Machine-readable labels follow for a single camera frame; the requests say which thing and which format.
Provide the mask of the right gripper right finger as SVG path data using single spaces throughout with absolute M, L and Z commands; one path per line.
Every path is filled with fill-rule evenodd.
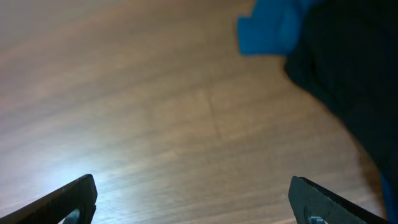
M 298 224 L 389 223 L 304 177 L 292 177 L 288 198 Z

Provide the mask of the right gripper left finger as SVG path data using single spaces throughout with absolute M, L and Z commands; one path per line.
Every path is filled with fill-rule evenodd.
M 1 223 L 90 224 L 98 193 L 94 178 L 86 174 L 50 194 L 1 218 Z

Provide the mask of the black shirt on pile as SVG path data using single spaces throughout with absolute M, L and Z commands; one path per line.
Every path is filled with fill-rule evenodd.
M 325 1 L 285 71 L 349 129 L 397 186 L 397 0 Z

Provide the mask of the blue shirt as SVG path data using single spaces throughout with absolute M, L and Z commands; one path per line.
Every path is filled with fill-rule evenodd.
M 239 51 L 244 55 L 275 54 L 288 59 L 300 40 L 306 15 L 323 2 L 258 1 L 250 16 L 238 19 Z M 396 223 L 397 186 L 393 187 L 379 171 L 387 217 L 391 223 Z

